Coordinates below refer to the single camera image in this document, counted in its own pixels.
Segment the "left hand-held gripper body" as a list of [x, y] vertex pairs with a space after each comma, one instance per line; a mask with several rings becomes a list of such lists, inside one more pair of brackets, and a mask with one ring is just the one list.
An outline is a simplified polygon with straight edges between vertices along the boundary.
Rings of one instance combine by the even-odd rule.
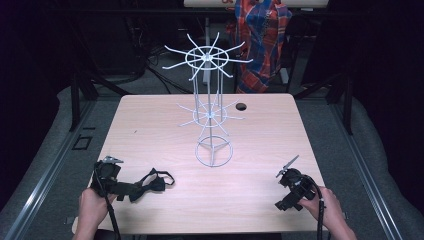
[[123, 187], [117, 181], [117, 175], [121, 169], [119, 160], [112, 156], [106, 156], [94, 164], [90, 187], [100, 196], [108, 194], [123, 195]]

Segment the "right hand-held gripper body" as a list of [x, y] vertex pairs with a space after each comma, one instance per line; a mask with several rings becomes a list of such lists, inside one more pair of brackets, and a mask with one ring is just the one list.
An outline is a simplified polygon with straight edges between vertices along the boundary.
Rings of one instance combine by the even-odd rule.
[[302, 174], [299, 170], [291, 168], [291, 165], [299, 158], [296, 155], [277, 173], [276, 177], [280, 177], [279, 183], [283, 187], [288, 187], [290, 192], [287, 195], [296, 196], [299, 200], [306, 197], [312, 200], [315, 192], [312, 190], [312, 181], [308, 176]]

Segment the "black bow tie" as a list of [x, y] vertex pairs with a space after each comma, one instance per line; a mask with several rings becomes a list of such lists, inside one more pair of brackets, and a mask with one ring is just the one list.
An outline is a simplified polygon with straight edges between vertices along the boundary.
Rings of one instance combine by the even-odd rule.
[[135, 183], [135, 190], [129, 195], [131, 202], [137, 201], [148, 191], [161, 192], [167, 185], [175, 183], [174, 177], [168, 171], [158, 171], [152, 168], [141, 180]]

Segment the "person's right hand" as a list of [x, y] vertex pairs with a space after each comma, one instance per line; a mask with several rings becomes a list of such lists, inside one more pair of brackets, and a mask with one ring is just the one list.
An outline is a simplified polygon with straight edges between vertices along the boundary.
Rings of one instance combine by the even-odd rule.
[[321, 197], [316, 195], [312, 200], [301, 199], [298, 204], [306, 208], [315, 218], [319, 217], [319, 202], [324, 203], [323, 225], [333, 233], [344, 223], [344, 216], [341, 210], [340, 202], [335, 194], [328, 188], [320, 186]]

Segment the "person's left hand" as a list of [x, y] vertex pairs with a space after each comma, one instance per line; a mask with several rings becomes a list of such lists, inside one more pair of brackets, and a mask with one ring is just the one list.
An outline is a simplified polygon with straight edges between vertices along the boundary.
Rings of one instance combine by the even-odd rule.
[[85, 189], [79, 198], [79, 215], [77, 229], [96, 228], [108, 214], [107, 202], [93, 189]]

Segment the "black metal stand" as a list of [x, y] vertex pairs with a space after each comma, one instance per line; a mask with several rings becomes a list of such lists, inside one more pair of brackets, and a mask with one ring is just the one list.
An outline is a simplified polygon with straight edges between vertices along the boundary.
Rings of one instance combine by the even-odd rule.
[[71, 112], [72, 123], [70, 132], [74, 131], [81, 122], [80, 95], [88, 101], [96, 101], [99, 93], [94, 84], [98, 83], [120, 96], [130, 95], [130, 92], [118, 87], [102, 77], [99, 73], [88, 70], [78, 70], [71, 78]]
[[323, 81], [312, 84], [306, 90], [294, 95], [294, 98], [303, 99], [312, 93], [318, 91], [322, 87], [329, 85], [325, 99], [328, 104], [337, 104], [339, 101], [343, 103], [342, 124], [349, 135], [352, 135], [352, 103], [353, 103], [353, 80], [347, 73], [337, 73]]

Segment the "red blue plaid cloth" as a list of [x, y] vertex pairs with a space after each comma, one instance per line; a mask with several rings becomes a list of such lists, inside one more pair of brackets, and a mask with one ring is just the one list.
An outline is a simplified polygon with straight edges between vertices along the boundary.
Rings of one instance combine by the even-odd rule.
[[282, 0], [236, 0], [232, 30], [240, 60], [237, 93], [264, 93], [281, 69], [285, 32], [292, 13]]

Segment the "black square floor frame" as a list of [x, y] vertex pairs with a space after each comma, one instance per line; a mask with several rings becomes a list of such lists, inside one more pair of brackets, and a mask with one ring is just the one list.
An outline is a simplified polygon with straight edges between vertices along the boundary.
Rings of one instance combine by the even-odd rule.
[[74, 142], [72, 149], [73, 150], [87, 150], [92, 142], [92, 136], [83, 136], [79, 135]]

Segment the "aluminium floor rail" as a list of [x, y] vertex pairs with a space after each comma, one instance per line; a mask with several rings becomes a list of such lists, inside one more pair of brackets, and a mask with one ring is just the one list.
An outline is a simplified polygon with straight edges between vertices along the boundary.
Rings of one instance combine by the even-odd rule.
[[30, 167], [0, 212], [0, 240], [20, 240], [25, 236], [70, 152], [71, 144], [76, 141], [81, 125], [94, 106], [93, 101], [82, 104], [80, 120], [70, 131], [71, 107], [65, 102], [60, 104], [59, 112]]
[[374, 177], [365, 161], [365, 158], [354, 138], [353, 134], [349, 134], [346, 130], [342, 117], [342, 110], [338, 105], [330, 104], [329, 109], [336, 119], [339, 131], [342, 133], [343, 138], [347, 142], [349, 149], [353, 155], [353, 164], [356, 172], [359, 175], [362, 186], [364, 187], [374, 212], [382, 226], [382, 229], [388, 240], [404, 240], [393, 215], [391, 214], [387, 202], [383, 198], [381, 191], [375, 182]]

